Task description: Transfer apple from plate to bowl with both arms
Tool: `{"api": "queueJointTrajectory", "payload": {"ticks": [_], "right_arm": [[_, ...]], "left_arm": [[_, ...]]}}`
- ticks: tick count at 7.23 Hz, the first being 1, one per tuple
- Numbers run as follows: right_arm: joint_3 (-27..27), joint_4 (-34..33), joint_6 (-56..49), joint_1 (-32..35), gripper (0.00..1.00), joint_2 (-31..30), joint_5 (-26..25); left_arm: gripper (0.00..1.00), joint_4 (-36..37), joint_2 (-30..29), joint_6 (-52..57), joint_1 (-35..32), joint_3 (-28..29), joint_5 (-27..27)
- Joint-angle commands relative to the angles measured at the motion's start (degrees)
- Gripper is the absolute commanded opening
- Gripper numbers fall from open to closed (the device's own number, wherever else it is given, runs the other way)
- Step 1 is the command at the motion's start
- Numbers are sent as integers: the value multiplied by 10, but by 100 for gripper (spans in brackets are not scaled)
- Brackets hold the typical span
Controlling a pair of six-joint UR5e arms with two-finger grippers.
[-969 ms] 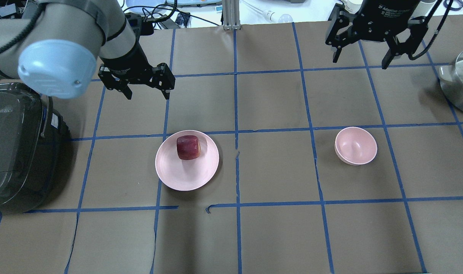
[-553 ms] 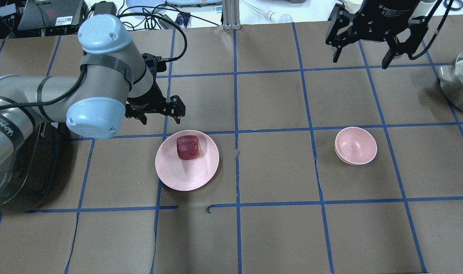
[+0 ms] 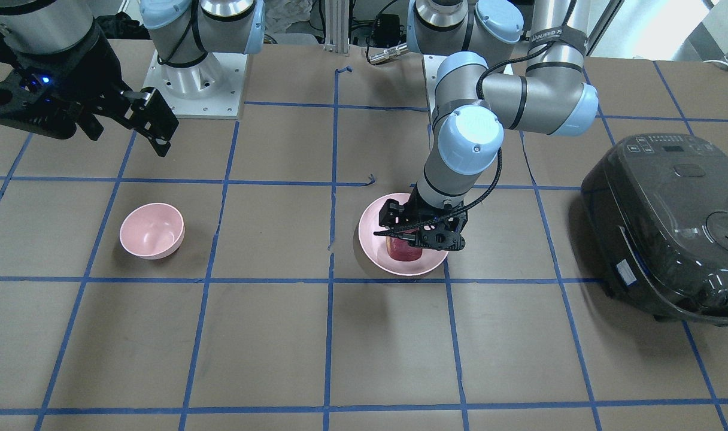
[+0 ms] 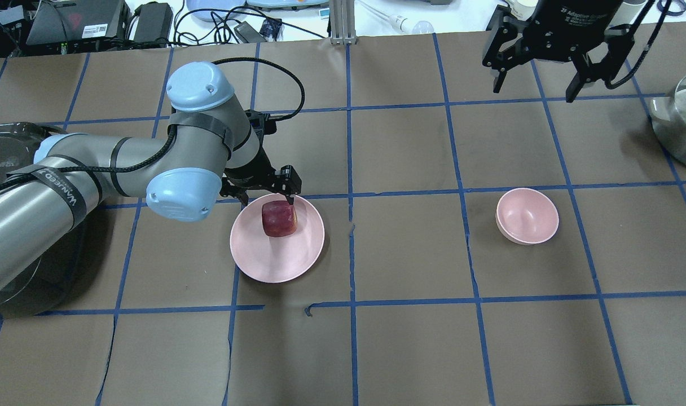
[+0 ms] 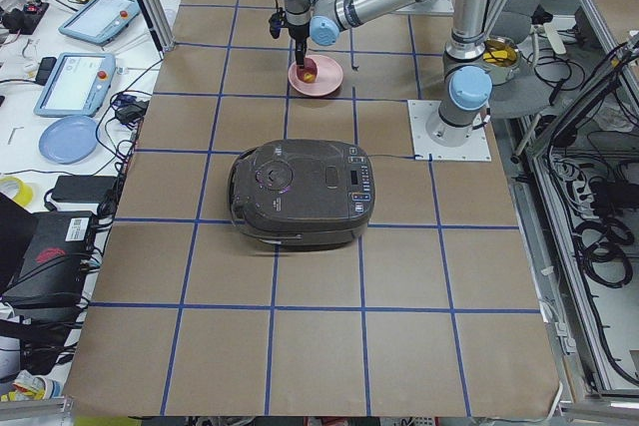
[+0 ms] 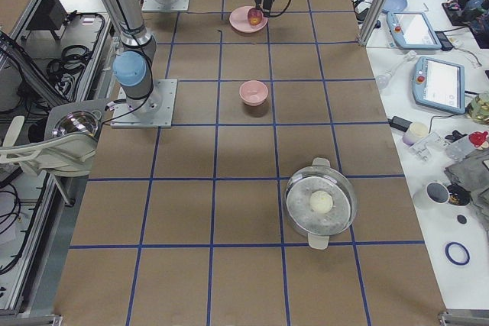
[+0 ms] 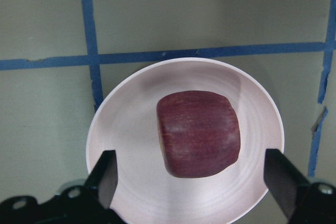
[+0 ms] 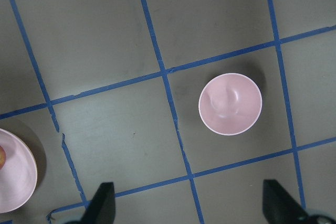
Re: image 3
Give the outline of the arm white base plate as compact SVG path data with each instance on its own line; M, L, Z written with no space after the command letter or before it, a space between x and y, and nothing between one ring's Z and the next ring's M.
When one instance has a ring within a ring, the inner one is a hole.
M187 68L161 65L153 53L143 85L155 87L178 119L238 120L248 54L208 53Z
M435 103L435 89L437 87L437 73L439 66L443 63L445 56L423 55L423 74L425 81L425 95L427 99L427 108L429 114L432 115Z

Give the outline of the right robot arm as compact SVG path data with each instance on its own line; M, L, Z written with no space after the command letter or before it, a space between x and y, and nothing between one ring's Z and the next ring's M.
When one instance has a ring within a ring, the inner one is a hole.
M165 87L178 98L216 90L216 53L256 54L261 1L142 1ZM99 116L144 136L164 157L178 119L155 87L134 91L85 1L0 1L0 125L55 139L103 133Z

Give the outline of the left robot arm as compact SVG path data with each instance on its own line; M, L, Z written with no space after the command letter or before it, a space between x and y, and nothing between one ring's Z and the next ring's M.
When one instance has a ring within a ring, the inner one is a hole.
M411 1L407 47L443 57L430 115L433 147L409 200L380 209L379 236L459 251L473 204L465 196L493 163L506 130L578 136L597 90L583 81L589 1L536 1L523 75L506 74L523 16L509 1Z

